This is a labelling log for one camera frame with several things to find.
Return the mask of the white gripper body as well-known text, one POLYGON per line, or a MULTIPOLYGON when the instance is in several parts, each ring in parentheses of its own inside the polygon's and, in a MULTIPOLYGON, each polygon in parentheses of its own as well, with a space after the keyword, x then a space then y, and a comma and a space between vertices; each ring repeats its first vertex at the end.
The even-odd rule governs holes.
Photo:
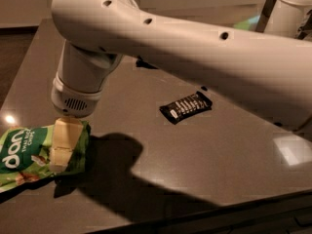
POLYGON ((100 100, 106 77, 122 58, 118 54, 86 51, 65 41, 51 93, 55 109, 77 118, 91 115, 100 100))

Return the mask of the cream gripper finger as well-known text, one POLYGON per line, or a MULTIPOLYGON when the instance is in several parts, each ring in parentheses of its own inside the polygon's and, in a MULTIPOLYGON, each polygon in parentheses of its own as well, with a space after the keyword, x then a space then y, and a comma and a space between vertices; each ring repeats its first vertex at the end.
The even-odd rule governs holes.
POLYGON ((82 131, 83 125, 76 118, 62 117, 56 120, 50 148, 51 171, 61 173, 66 170, 82 131))

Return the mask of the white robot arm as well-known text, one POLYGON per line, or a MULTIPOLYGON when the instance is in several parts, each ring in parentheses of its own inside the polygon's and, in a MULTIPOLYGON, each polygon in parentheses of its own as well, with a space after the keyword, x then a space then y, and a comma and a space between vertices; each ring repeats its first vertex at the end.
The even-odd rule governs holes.
POLYGON ((311 137, 308 41, 156 16, 134 0, 53 0, 52 18, 65 43, 51 99, 64 115, 91 115, 106 76, 130 56, 311 137))

